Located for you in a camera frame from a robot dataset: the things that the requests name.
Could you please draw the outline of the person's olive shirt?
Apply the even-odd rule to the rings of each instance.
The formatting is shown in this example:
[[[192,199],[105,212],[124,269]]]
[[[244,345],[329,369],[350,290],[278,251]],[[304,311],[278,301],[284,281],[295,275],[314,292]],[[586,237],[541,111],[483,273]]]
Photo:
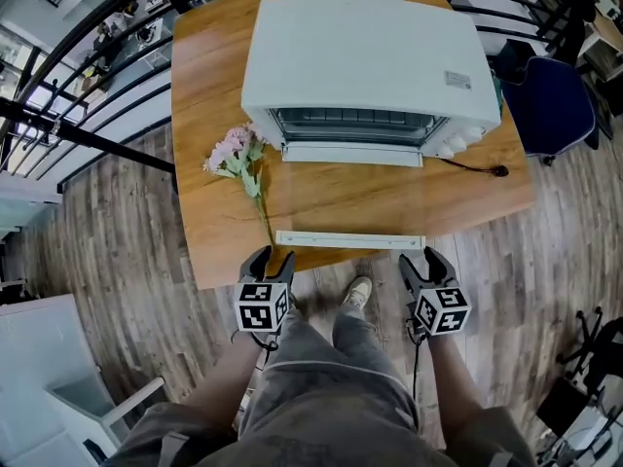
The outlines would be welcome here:
[[[484,409],[445,450],[371,395],[311,393],[240,437],[189,407],[151,408],[106,467],[535,467],[503,408]]]

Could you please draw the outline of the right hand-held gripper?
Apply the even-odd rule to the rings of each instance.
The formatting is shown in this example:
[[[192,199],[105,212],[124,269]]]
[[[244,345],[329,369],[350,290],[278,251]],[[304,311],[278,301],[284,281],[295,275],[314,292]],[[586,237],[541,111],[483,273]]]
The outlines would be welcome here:
[[[465,327],[472,304],[458,285],[456,270],[432,247],[425,246],[423,255],[428,265],[425,282],[405,254],[398,259],[403,283],[412,299],[408,309],[431,336],[460,332]]]

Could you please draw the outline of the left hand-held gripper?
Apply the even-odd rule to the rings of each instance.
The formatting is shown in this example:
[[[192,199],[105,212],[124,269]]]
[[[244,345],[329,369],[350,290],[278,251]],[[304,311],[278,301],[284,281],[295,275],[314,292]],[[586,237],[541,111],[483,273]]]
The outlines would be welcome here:
[[[291,308],[296,254],[289,252],[277,274],[265,278],[272,251],[271,245],[256,250],[239,268],[234,307],[241,332],[275,333]]]

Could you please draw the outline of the pink artificial flowers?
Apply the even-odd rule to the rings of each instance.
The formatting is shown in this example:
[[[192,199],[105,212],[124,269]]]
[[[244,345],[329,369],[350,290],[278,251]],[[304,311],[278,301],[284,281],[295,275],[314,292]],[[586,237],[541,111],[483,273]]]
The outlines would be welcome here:
[[[260,216],[269,244],[275,246],[263,196],[263,157],[268,140],[254,123],[230,128],[204,159],[202,170],[241,183]]]

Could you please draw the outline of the person's beige shoe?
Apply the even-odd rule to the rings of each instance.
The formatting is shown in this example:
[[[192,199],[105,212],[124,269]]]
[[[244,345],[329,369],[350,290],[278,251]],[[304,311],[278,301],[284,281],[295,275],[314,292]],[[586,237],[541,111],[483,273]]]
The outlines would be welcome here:
[[[348,287],[342,306],[363,309],[373,293],[373,282],[367,276],[356,277]]]

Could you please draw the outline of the blue chair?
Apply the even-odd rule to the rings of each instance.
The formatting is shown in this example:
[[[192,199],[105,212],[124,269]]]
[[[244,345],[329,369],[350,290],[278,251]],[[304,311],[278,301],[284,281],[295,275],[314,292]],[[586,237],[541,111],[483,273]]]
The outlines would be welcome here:
[[[597,101],[574,67],[509,39],[494,72],[529,157],[550,165],[582,142],[599,148]]]

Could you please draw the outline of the person's left forearm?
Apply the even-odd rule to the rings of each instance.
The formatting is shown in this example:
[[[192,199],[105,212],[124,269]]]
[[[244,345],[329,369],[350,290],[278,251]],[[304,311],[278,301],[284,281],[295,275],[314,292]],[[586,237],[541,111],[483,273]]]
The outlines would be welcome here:
[[[261,351],[249,333],[236,332],[217,364],[182,404],[212,425],[231,428]]]

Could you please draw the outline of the white glass oven door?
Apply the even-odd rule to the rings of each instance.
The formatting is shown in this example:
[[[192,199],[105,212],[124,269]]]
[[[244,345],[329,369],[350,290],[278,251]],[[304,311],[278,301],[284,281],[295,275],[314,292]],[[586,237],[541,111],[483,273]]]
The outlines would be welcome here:
[[[421,151],[414,147],[351,142],[286,142],[285,162],[330,162],[422,167]],[[275,242],[283,246],[341,249],[420,250],[424,235],[323,233],[277,231]]]

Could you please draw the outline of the person's grey trousers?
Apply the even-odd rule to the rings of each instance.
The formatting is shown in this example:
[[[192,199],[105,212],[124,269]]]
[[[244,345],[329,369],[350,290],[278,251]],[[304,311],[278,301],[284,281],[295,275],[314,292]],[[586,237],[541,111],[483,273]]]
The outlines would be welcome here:
[[[286,320],[240,429],[242,467],[413,467],[425,458],[406,386],[360,308],[342,307],[327,342]]]

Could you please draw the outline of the person's right forearm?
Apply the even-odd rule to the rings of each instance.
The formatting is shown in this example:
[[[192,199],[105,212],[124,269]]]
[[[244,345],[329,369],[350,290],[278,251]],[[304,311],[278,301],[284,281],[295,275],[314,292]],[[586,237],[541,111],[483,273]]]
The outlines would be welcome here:
[[[481,396],[451,336],[433,336],[428,347],[442,424],[459,427],[483,409]]]

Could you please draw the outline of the white oven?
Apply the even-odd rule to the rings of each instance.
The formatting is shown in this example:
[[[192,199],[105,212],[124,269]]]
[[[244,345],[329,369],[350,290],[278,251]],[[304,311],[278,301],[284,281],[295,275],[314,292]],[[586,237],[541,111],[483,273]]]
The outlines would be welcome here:
[[[287,162],[419,167],[501,122],[473,21],[403,0],[263,0],[241,107]]]

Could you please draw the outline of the white cabinet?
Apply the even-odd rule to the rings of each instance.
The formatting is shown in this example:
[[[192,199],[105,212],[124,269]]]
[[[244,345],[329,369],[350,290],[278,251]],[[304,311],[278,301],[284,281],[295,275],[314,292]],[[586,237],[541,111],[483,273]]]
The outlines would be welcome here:
[[[0,465],[98,467],[128,435],[125,416],[161,377],[116,404],[73,295],[0,306]]]

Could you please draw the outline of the black box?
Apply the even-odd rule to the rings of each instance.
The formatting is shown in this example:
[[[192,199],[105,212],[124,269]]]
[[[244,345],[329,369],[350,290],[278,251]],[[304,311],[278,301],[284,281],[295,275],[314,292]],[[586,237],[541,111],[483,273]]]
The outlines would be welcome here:
[[[557,377],[539,405],[536,416],[556,437],[570,437],[592,429],[591,419],[585,413],[588,403],[587,394],[568,379]]]

